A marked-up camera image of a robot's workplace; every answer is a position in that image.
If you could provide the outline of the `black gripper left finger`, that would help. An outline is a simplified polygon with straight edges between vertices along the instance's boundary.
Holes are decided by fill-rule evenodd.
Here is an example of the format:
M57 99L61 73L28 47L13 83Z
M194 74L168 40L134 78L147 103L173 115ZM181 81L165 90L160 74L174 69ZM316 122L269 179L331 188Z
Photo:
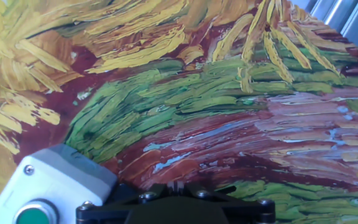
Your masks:
M177 183L153 184L146 191L136 190L127 184L118 184L111 192L105 204L96 206L84 202L76 208L76 224L97 224L106 221L125 222L130 212L149 202L174 196Z

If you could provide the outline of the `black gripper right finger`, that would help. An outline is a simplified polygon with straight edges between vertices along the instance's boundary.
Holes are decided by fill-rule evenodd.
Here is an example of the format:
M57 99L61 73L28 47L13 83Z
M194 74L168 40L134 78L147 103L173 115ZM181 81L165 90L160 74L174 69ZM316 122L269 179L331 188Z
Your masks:
M235 186L213 190L195 182L176 182L175 204L180 223L275 223L275 202L271 199L244 201L230 196Z

